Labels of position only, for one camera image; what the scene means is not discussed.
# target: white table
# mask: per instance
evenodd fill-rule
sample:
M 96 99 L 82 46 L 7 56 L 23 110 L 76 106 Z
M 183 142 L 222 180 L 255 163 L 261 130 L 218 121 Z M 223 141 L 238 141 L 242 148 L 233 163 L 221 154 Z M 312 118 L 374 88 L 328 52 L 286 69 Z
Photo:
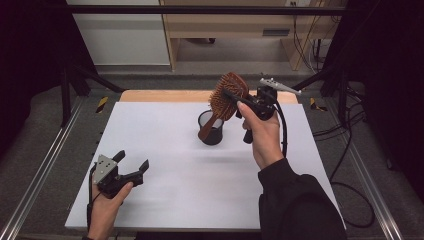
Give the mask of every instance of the white table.
M 314 175 L 337 207 L 302 105 L 283 104 L 288 125 L 287 157 L 299 174 Z M 137 231 L 259 230 L 257 178 L 251 146 L 242 141 L 242 120 L 224 123 L 224 138 L 207 146 L 198 138 L 197 117 L 207 102 L 118 102 L 92 164 L 100 154 L 125 150 L 119 173 L 149 159 L 144 184 L 121 206 L 115 226 Z M 86 229 L 88 170 L 68 220 Z

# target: black jacket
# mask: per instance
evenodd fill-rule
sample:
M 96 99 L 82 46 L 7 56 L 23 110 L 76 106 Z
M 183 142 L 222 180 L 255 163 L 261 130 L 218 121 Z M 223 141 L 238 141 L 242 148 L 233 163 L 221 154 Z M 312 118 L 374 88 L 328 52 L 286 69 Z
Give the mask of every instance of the black jacket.
M 259 198 L 262 240 L 346 239 L 333 202 L 311 175 L 297 175 L 287 159 L 262 169 Z

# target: human hand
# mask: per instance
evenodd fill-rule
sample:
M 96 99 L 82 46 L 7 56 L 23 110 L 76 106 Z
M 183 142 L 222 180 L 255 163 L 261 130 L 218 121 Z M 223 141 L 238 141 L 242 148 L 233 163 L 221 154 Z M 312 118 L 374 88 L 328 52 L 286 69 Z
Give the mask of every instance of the human hand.
M 245 118 L 243 129 L 252 130 L 253 157 L 262 170 L 272 163 L 282 159 L 283 153 L 280 146 L 280 122 L 277 112 L 267 121 L 262 121 L 242 102 L 237 102 L 241 115 Z
M 113 231 L 116 215 L 124 199 L 130 194 L 133 183 L 129 182 L 118 192 L 108 199 L 100 193 L 96 184 L 92 184 L 93 210 L 91 213 L 90 230 L 87 237 L 95 240 L 108 239 Z

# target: wooden hairbrush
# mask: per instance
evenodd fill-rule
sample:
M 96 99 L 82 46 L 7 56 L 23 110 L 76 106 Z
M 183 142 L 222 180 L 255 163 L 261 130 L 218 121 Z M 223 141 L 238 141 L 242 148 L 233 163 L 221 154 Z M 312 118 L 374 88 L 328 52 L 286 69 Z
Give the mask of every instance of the wooden hairbrush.
M 207 138 L 217 119 L 227 121 L 237 111 L 237 105 L 232 102 L 231 98 L 225 96 L 223 93 L 224 89 L 241 98 L 246 98 L 249 94 L 249 87 L 239 75 L 233 72 L 223 75 L 221 80 L 217 83 L 215 90 L 209 97 L 212 117 L 197 134 L 199 139 L 202 141 Z

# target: wall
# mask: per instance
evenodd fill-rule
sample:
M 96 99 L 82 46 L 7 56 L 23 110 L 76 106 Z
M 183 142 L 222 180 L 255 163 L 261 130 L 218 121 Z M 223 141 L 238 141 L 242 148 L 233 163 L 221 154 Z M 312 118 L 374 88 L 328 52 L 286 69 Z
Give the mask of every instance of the wall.
M 157 0 L 67 0 L 85 5 L 159 5 Z M 74 14 L 91 58 L 99 65 L 169 65 L 161 15 Z

